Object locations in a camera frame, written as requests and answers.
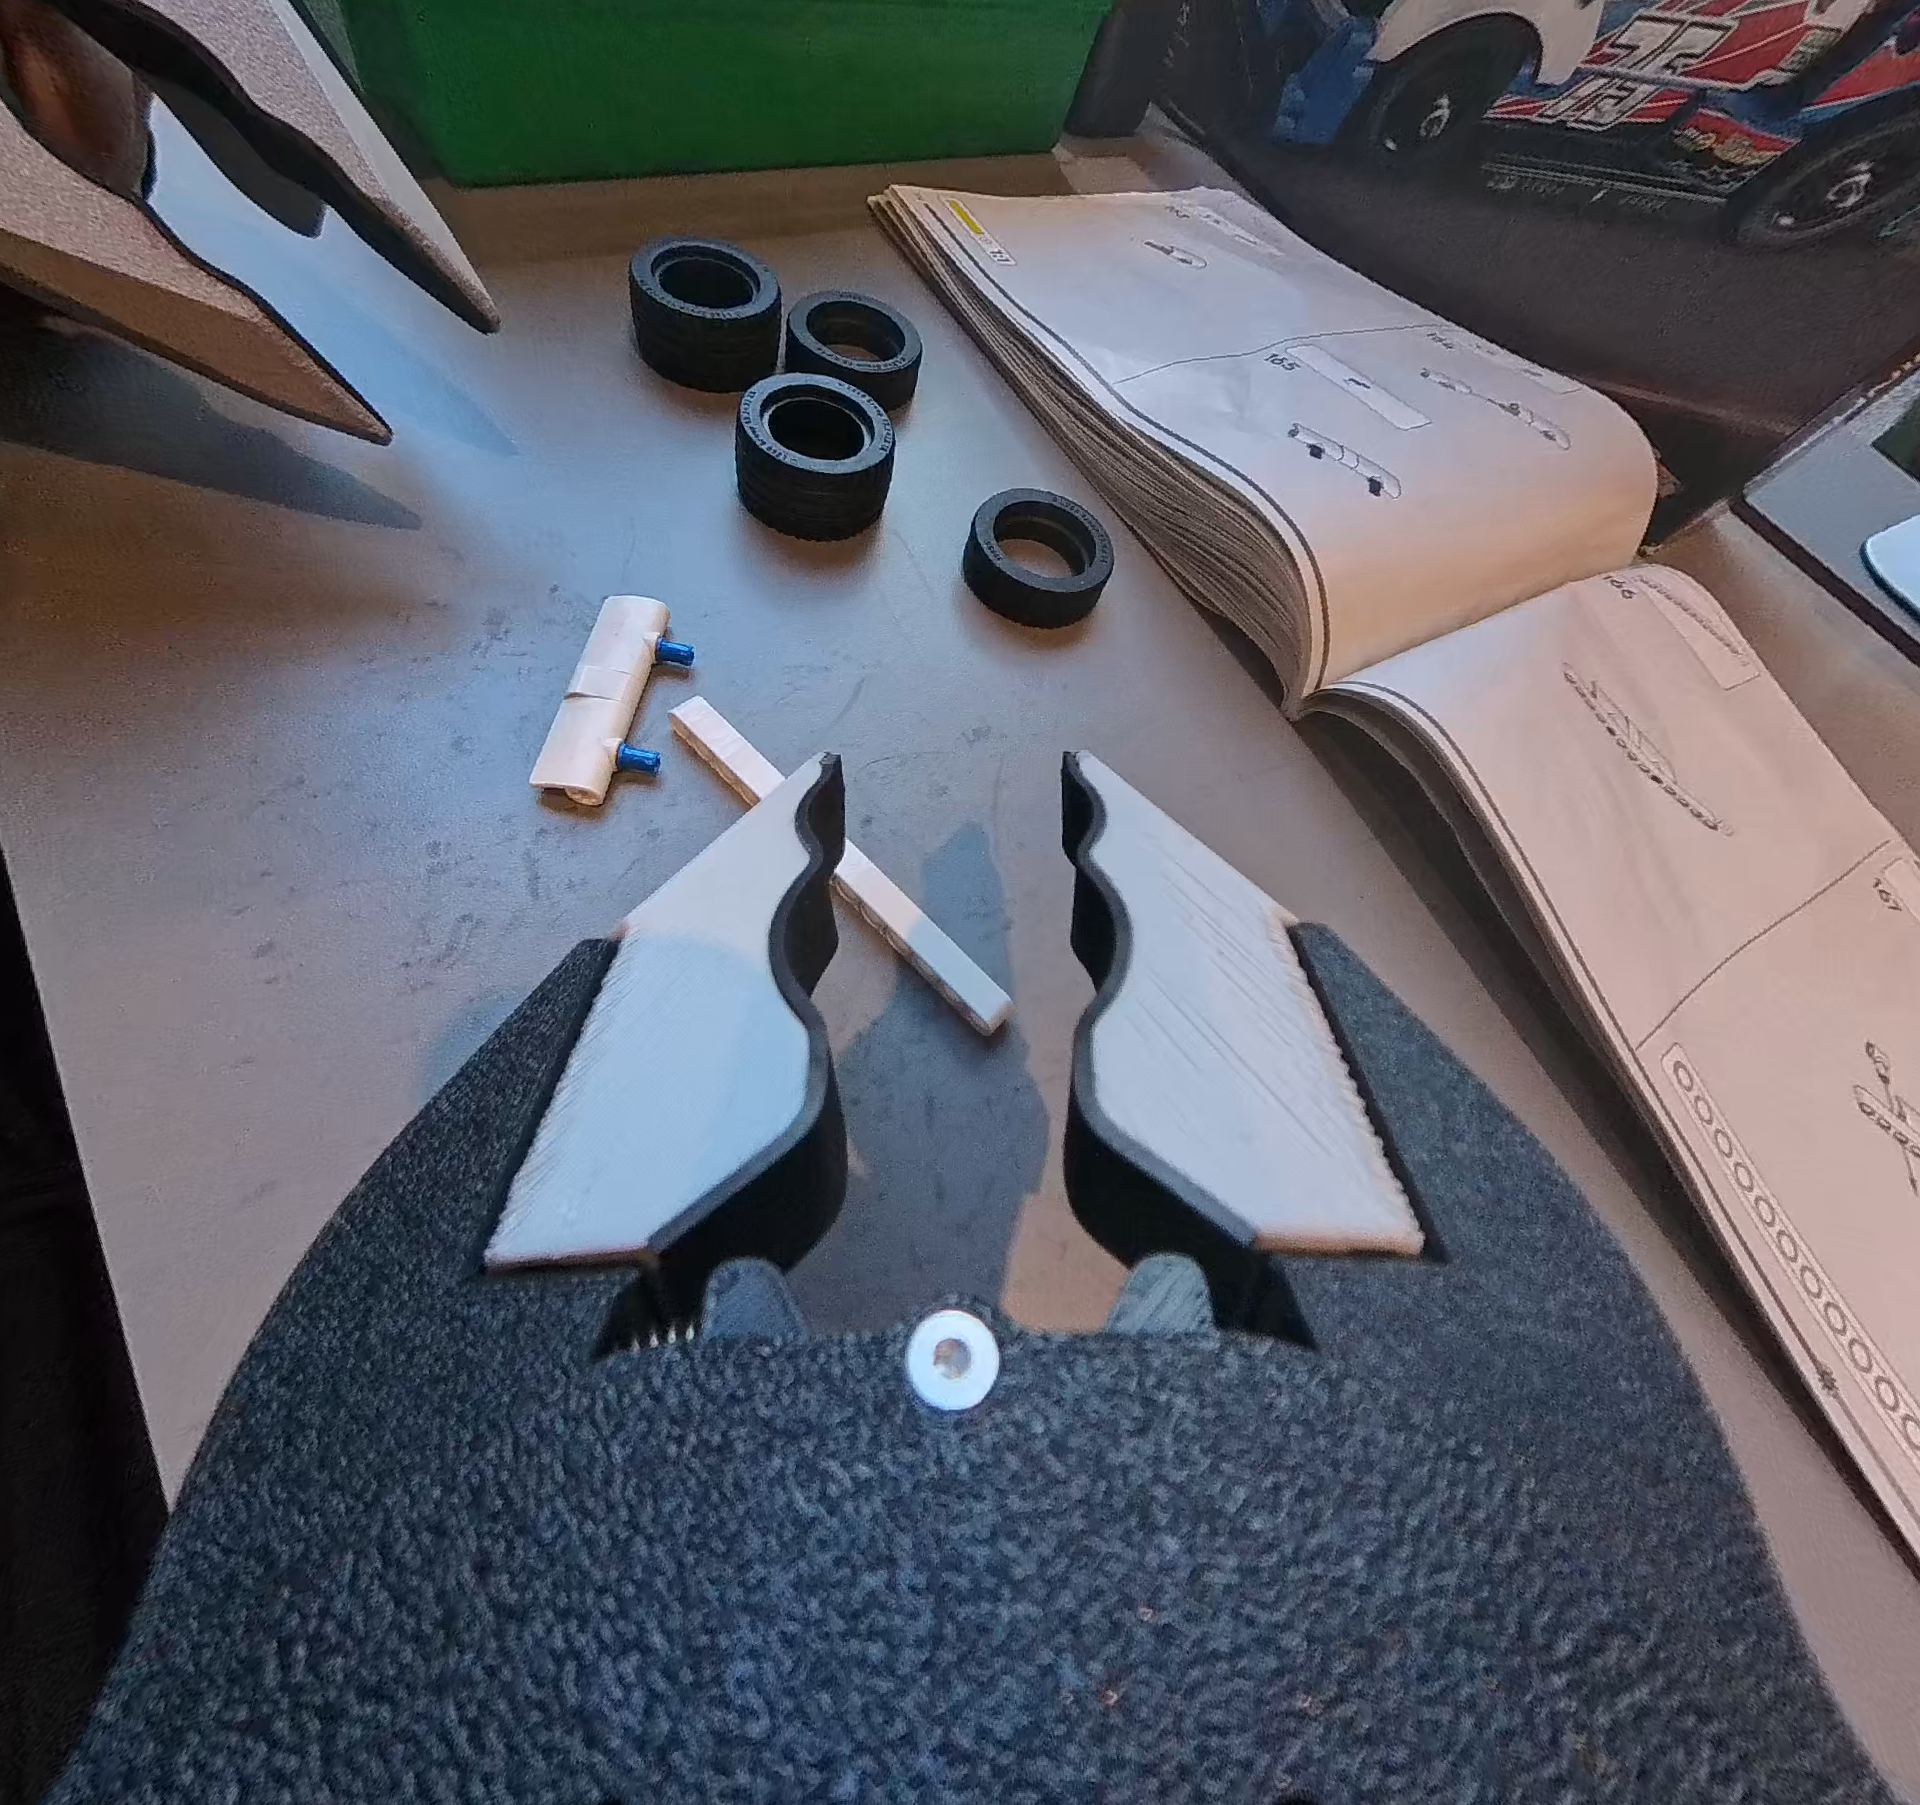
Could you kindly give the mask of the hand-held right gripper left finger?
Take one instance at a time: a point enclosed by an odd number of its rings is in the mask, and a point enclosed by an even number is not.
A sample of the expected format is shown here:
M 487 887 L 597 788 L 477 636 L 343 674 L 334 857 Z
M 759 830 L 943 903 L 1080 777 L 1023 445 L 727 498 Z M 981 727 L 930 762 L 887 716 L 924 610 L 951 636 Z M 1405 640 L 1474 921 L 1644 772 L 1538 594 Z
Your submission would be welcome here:
M 488 1272 L 789 1269 L 828 1232 L 846 1134 L 810 994 L 835 955 L 842 850 L 842 765 L 818 753 L 621 918 Z

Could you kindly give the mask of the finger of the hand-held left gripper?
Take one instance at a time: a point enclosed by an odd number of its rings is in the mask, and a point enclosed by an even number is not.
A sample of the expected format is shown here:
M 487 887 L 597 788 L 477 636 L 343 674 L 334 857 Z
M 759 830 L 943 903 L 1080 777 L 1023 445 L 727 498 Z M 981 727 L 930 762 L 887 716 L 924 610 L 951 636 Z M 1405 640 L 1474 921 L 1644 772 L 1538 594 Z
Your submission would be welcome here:
M 2 112 L 3 283 L 46 308 L 371 445 L 387 420 L 279 311 Z
M 472 329 L 499 311 L 446 223 L 288 0 L 51 0 L 133 70 L 192 91 Z

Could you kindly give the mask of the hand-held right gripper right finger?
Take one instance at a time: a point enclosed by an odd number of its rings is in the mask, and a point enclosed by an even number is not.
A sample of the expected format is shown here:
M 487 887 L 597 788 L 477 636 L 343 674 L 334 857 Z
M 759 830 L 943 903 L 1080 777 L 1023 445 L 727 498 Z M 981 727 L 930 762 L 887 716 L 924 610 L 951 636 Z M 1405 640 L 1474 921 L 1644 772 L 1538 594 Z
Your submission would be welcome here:
M 1063 1152 L 1085 1229 L 1120 1258 L 1164 1250 L 1161 1217 L 1229 1253 L 1421 1256 L 1295 915 L 1089 751 L 1063 756 L 1063 852 L 1092 981 Z

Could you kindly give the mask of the long white toy beam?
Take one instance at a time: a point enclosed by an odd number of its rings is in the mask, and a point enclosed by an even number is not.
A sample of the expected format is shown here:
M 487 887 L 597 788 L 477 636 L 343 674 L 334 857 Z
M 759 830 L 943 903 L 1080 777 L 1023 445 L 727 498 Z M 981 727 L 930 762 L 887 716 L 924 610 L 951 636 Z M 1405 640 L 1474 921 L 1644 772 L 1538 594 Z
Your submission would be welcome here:
M 668 713 L 668 723 L 707 766 L 746 804 L 770 795 L 784 779 L 704 696 L 690 696 Z M 853 842 L 832 874 L 835 891 L 855 913 L 983 1040 L 1011 1020 L 1011 996 L 952 938 L 886 877 Z

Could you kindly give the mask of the white toy beam brick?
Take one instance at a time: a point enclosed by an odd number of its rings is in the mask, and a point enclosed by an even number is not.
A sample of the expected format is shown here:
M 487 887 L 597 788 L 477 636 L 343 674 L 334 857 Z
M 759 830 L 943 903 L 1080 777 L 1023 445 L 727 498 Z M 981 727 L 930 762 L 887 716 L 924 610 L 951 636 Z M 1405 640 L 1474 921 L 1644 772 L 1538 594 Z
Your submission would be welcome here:
M 604 800 L 668 620 L 668 604 L 654 596 L 603 600 L 529 773 L 535 789 L 555 789 L 585 806 Z

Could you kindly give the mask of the green plastic bin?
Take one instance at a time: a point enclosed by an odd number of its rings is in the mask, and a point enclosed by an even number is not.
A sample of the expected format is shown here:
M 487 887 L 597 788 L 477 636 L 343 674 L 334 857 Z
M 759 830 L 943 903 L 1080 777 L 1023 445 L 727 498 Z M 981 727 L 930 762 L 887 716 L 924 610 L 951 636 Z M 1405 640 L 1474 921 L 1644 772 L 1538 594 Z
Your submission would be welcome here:
M 1114 0 L 295 0 L 450 184 L 1040 154 Z

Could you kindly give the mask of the grey desk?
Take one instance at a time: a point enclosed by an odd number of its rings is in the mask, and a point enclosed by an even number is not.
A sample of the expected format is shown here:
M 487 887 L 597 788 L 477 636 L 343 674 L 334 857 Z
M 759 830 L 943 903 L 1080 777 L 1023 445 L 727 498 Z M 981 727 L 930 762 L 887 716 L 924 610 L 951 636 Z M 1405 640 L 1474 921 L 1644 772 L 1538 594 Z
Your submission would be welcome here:
M 855 842 L 1013 996 L 983 1041 L 856 918 L 818 1000 L 851 1193 L 797 1282 L 872 1326 L 952 1288 L 1092 1324 L 1116 1263 L 1063 1200 L 1071 1029 L 1058 765 L 1093 749 L 1329 923 L 1555 1152 L 1635 1256 L 1747 1474 L 1837 1696 L 1916 1794 L 1916 1572 L 1841 1469 L 1684 1193 L 1331 719 L 1138 545 L 1080 628 L 960 580 L 975 502 L 1099 507 L 874 224 L 891 178 L 992 193 L 1222 182 L 1187 148 L 441 197 L 482 336 L 336 220 L 253 210 L 170 122 L 155 207 L 392 425 L 363 445 L 101 339 L 3 329 L 3 859 L 162 1490 L 336 1202 L 577 938 L 733 812 L 668 733 L 703 691 L 780 762 L 830 749 Z M 748 520 L 732 405 L 636 358 L 626 266 L 722 234 L 792 293 L 861 287 L 925 364 L 882 524 Z M 529 773 L 612 594 L 668 604 L 597 806 Z

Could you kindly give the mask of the person's left hand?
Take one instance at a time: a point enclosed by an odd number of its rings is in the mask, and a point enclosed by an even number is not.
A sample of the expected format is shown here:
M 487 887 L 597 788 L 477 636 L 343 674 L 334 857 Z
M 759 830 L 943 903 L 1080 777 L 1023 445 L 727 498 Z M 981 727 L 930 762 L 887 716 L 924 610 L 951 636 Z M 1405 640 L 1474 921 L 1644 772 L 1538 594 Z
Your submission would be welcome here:
M 152 165 L 152 91 L 47 0 L 2 0 L 11 112 L 82 178 L 139 203 Z

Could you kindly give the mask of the person's brown shirt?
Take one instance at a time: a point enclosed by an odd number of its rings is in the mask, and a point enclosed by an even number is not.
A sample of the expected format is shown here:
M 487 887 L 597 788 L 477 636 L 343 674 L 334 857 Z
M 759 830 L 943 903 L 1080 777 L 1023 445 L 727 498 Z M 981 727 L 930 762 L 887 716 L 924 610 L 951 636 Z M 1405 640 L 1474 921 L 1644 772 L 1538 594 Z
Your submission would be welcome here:
M 2 882 L 2 1798 L 70 1757 L 165 1504 L 10 879 Z

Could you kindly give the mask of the open white instruction booklet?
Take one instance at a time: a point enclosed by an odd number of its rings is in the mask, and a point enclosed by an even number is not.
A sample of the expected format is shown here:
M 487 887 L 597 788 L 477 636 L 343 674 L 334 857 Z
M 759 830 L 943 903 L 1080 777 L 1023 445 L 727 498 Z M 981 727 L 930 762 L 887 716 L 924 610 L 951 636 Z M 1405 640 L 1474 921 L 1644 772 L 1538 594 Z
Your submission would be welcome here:
M 1285 713 L 1445 828 L 1916 1549 L 1916 846 L 1638 557 L 1640 425 L 1225 188 L 867 206 Z

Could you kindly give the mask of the black power adapter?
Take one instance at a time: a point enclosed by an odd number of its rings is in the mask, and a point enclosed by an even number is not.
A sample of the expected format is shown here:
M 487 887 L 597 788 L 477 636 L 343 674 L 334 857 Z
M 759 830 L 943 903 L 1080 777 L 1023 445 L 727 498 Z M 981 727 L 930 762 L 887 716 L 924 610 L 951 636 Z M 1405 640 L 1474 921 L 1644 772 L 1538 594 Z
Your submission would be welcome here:
M 1148 36 L 1155 9 L 1156 0 L 1113 0 L 1093 33 L 1063 136 L 1130 136 L 1140 128 L 1155 84 Z

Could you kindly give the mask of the toy car box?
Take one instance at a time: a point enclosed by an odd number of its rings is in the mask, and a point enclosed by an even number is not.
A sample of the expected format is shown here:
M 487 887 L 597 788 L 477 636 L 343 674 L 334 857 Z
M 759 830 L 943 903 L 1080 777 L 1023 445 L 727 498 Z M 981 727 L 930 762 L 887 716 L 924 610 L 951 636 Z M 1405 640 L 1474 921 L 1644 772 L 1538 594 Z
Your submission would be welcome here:
M 1331 256 L 1620 403 L 1653 545 L 1916 355 L 1916 0 L 1181 0 L 1159 101 Z

